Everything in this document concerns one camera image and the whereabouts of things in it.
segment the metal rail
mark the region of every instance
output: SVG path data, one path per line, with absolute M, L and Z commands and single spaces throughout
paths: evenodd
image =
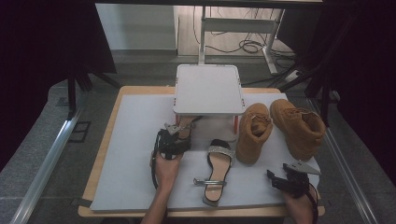
M 11 224 L 27 223 L 29 220 L 30 215 L 32 215 L 32 212 L 35 209 L 35 205 L 37 204 L 44 187 L 46 187 L 47 182 L 50 179 L 50 175 L 52 174 L 52 171 L 64 150 L 64 146 L 66 145 L 67 140 L 76 125 L 79 115 L 81 114 L 82 107 L 85 105 L 86 99 L 87 93 L 82 93 L 78 100 L 76 115 L 70 120 L 66 120 L 64 122 L 64 126 L 59 131 L 58 136 L 52 144 L 46 159 L 44 159 L 43 163 L 41 164 L 40 169 L 35 175 L 35 179 L 23 197 L 20 207 L 17 209 L 14 218 L 12 218 L 10 222 Z
M 312 110 L 318 113 L 318 105 L 312 99 L 307 99 L 307 102 Z M 355 176 L 352 174 L 352 171 L 349 169 L 347 161 L 344 158 L 340 147 L 332 136 L 332 131 L 330 130 L 330 128 L 327 129 L 327 132 L 325 134 L 325 140 L 329 145 L 329 149 L 332 153 L 335 164 L 337 165 L 338 170 L 340 171 L 341 175 L 344 178 L 344 181 L 346 182 L 346 187 L 348 188 L 349 193 L 351 194 L 356 206 L 358 207 L 359 212 L 361 213 L 361 217 L 364 223 L 378 223 L 370 203 L 368 202 L 363 190 L 356 181 Z

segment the boot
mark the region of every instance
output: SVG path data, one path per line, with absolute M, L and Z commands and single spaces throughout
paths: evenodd
M 271 117 L 285 135 L 291 156 L 308 161 L 318 153 L 326 132 L 320 116 L 310 110 L 296 108 L 291 102 L 279 99 L 271 103 Z
M 239 123 L 236 158 L 242 163 L 255 163 L 262 153 L 262 145 L 270 136 L 273 124 L 268 108 L 260 103 L 251 105 Z

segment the black curtain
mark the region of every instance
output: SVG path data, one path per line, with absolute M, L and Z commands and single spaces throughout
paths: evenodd
M 3 0 L 0 33 L 3 169 L 40 115 L 51 86 L 81 71 L 82 64 L 97 72 L 116 69 L 91 1 Z
M 388 1 L 367 1 L 334 62 L 338 109 L 396 185 L 396 17 Z

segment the boot sole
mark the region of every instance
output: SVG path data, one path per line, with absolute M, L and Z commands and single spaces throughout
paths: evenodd
M 236 147 L 235 155 L 236 158 L 244 164 L 254 164 L 260 157 L 260 155 L 258 157 L 247 157 L 242 153 L 242 149 L 239 147 Z
M 311 160 L 312 157 L 314 157 L 317 154 L 316 150 L 309 152 L 309 153 L 305 152 L 305 154 L 300 153 L 299 152 L 300 149 L 296 149 L 297 147 L 295 147 L 294 144 L 291 143 L 289 138 L 285 138 L 285 142 L 288 145 L 288 150 L 289 150 L 291 156 L 296 160 L 309 161 L 309 160 Z

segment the metal frame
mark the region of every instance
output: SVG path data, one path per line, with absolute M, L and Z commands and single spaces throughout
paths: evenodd
M 277 74 L 276 66 L 271 55 L 271 49 L 276 38 L 277 29 L 284 9 L 280 9 L 276 19 L 249 20 L 249 19 L 223 19 L 207 18 L 206 7 L 202 8 L 201 17 L 201 44 L 198 52 L 198 64 L 205 64 L 205 32 L 233 32 L 233 33 L 260 33 L 269 34 L 268 44 L 262 49 L 265 61 L 272 75 Z

